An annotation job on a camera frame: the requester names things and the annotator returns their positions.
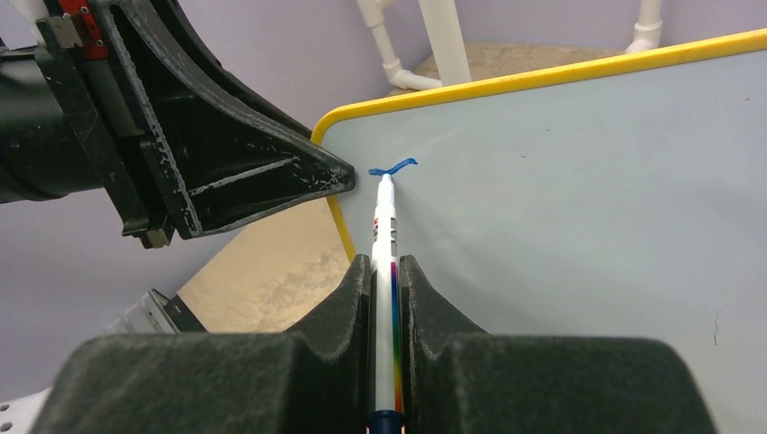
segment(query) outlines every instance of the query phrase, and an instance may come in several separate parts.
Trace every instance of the yellow border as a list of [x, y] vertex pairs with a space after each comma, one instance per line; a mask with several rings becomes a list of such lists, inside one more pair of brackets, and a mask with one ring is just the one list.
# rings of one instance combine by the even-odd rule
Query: yellow border
[[[573, 81], [597, 79], [628, 72], [651, 70], [759, 50], [767, 50], [767, 29], [731, 34], [705, 41], [684, 43], [648, 52], [625, 54], [596, 61], [585, 61], [545, 70], [524, 72], [496, 79], [472, 81], [471, 83], [448, 86], [446, 88], [422, 90], [396, 97], [374, 99], [336, 108], [326, 114], [317, 123], [311, 139], [315, 144], [321, 146], [322, 138], [330, 127], [336, 122], [352, 118], [415, 109], [464, 99], [487, 97], [517, 90], [542, 88], [556, 84], [571, 83]], [[333, 214], [333, 220], [336, 221], [338, 234], [344, 243], [346, 255], [351, 260], [355, 256], [355, 246], [344, 222], [344, 217], [341, 215], [338, 200], [336, 197], [329, 197], [327, 204]]]

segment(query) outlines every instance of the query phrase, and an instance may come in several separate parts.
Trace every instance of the red bracket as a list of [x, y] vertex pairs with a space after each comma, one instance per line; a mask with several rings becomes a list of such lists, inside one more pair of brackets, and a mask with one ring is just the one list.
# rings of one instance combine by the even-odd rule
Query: red bracket
[[59, 0], [59, 5], [62, 7], [64, 13], [71, 16], [79, 15], [82, 21], [85, 23], [85, 28], [88, 30], [90, 40], [85, 41], [85, 46], [82, 47], [85, 53], [85, 58], [89, 61], [97, 61], [100, 59], [106, 59], [109, 57], [109, 50], [107, 49], [106, 42], [101, 36], [101, 30], [99, 25], [96, 24], [96, 18], [93, 16], [93, 12], [90, 10], [87, 0]]

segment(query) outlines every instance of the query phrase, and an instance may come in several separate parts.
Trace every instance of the floor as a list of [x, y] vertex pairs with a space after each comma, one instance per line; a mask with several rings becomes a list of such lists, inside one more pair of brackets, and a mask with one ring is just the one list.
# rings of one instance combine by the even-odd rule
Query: floor
[[[467, 42], [466, 50], [475, 80], [620, 54], [494, 42]], [[433, 57], [414, 72], [439, 78]], [[246, 227], [179, 295], [212, 332], [278, 332], [335, 289], [347, 265], [327, 204], [318, 200]]]

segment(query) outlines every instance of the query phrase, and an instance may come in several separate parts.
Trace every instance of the whiteboard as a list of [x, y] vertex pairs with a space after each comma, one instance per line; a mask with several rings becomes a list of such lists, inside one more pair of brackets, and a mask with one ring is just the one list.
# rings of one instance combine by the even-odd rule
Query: whiteboard
[[369, 254], [394, 177], [401, 254], [494, 334], [641, 336], [688, 363], [724, 433], [767, 432], [767, 53], [335, 123]]

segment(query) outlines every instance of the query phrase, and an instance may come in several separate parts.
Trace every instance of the blue line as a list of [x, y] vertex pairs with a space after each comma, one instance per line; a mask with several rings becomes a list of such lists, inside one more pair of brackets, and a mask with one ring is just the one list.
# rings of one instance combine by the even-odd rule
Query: blue line
[[385, 170], [385, 169], [370, 169], [370, 170], [367, 171], [367, 173], [369, 175], [372, 175], [372, 176], [383, 176], [383, 175], [386, 175], [386, 174], [394, 175], [397, 172], [399, 172], [400, 169], [402, 169], [403, 167], [405, 167], [407, 165], [417, 165], [417, 164], [418, 164], [418, 162], [415, 161], [415, 158], [405, 158], [404, 160], [402, 160], [401, 162], [397, 163], [396, 165], [394, 165], [394, 167], [392, 167], [389, 170]]

